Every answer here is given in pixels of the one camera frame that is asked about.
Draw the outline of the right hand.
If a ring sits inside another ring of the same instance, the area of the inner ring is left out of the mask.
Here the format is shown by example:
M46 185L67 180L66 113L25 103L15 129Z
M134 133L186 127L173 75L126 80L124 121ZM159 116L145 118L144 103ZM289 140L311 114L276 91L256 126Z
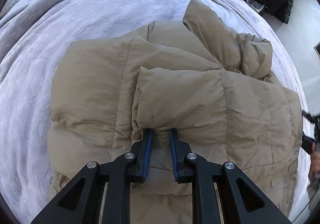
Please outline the right hand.
M315 174L320 171L320 154L318 151L313 151L311 154L311 164L309 170L309 180L312 182L315 179Z

